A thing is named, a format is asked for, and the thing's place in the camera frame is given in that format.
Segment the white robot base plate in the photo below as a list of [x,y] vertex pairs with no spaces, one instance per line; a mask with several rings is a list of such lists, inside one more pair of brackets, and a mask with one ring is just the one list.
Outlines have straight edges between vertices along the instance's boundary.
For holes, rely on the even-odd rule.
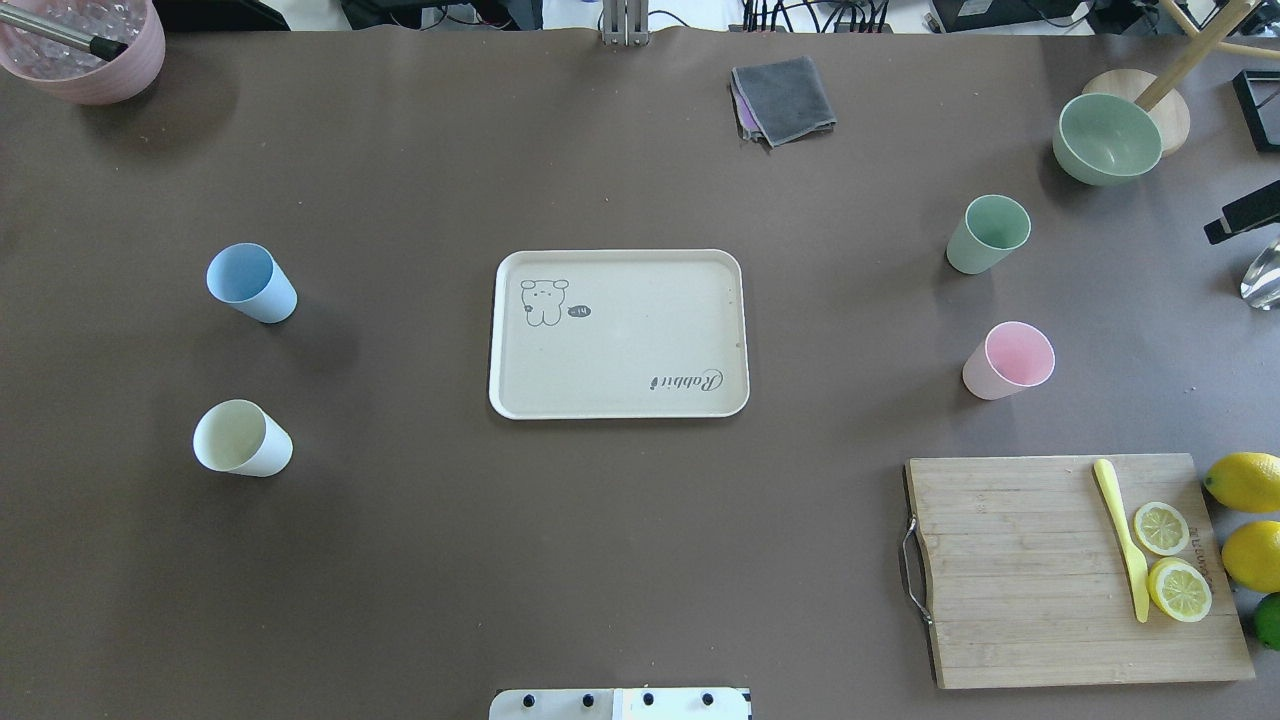
[[732,687],[508,689],[489,719],[751,719],[750,691]]

